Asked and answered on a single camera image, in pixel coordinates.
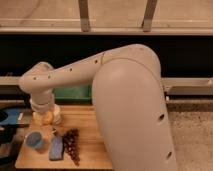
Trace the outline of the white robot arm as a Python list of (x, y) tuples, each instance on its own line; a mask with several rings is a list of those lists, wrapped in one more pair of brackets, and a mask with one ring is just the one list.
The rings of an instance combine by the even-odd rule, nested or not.
[(39, 62), (19, 79), (31, 107), (55, 105), (56, 87), (90, 84), (100, 132), (114, 171), (178, 171), (156, 53), (127, 45), (55, 69)]

